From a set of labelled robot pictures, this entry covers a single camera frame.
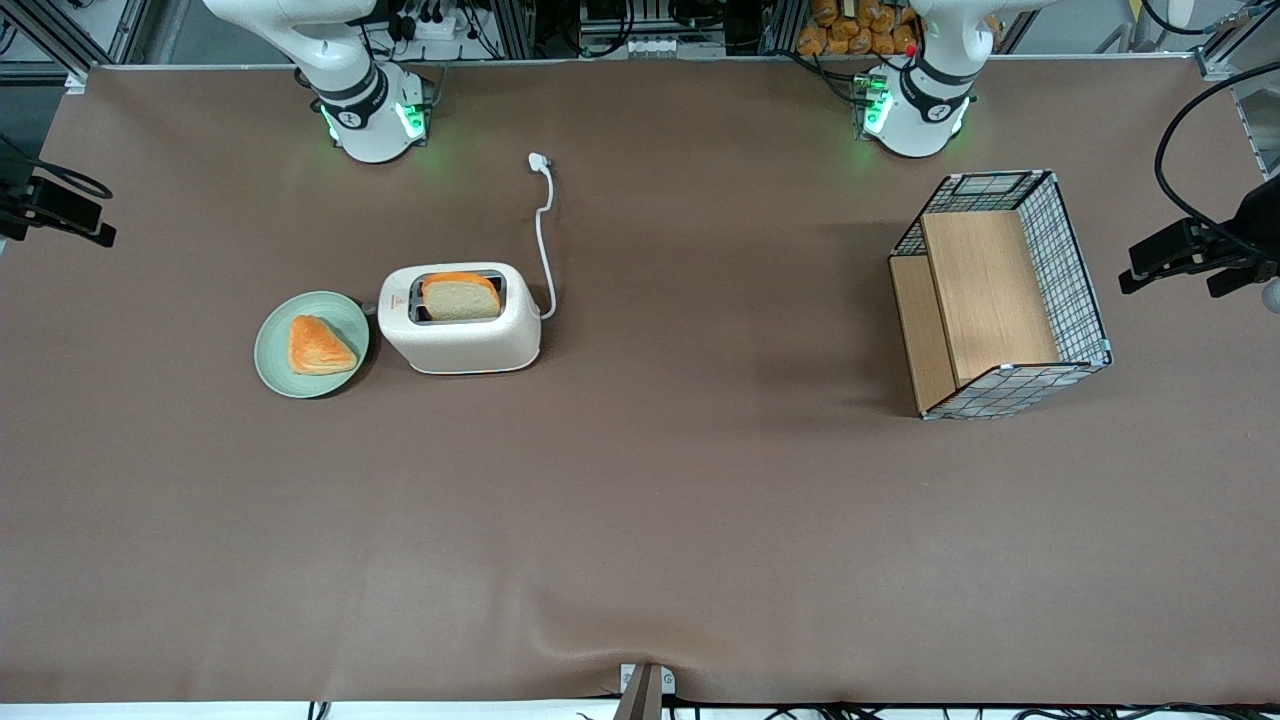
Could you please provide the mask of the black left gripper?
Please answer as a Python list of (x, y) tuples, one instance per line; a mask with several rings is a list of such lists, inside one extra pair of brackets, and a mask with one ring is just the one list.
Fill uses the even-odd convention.
[(1119, 278), (1120, 291), (1133, 295), (1156, 281), (1216, 272), (1206, 281), (1212, 299), (1266, 282), (1266, 263), (1279, 260), (1279, 176), (1247, 193), (1236, 209), (1240, 249), (1206, 224), (1183, 218), (1129, 247), (1130, 268)]

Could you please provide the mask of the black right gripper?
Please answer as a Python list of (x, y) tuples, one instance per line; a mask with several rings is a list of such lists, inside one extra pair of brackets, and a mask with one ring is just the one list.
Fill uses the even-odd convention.
[(102, 222), (97, 202), (59, 184), (35, 177), (27, 160), (1, 160), (0, 232), (3, 240), (24, 241), (29, 222), (76, 234), (104, 249), (115, 245), (116, 229)]

